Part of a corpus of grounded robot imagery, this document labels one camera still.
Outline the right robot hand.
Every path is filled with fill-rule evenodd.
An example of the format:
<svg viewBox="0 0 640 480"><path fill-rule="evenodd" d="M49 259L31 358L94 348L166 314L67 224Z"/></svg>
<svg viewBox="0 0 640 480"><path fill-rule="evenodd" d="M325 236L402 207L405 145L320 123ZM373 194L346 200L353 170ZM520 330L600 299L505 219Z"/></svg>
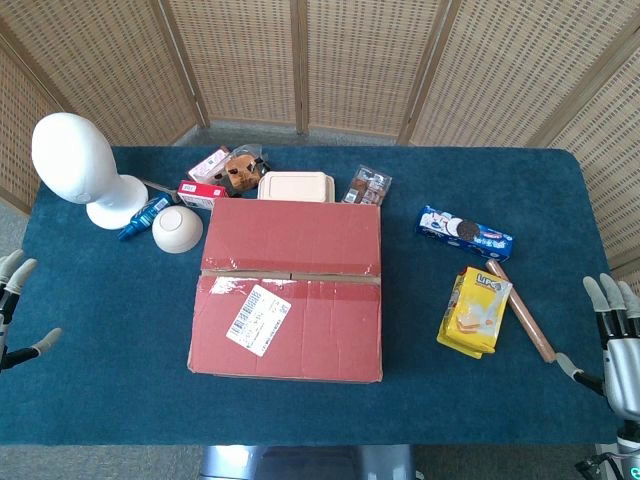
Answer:
<svg viewBox="0 0 640 480"><path fill-rule="evenodd" d="M555 361L574 382L604 397L625 421L639 420L639 297L624 281L602 273L583 278L600 336L604 376L596 378L558 352Z"/></svg>

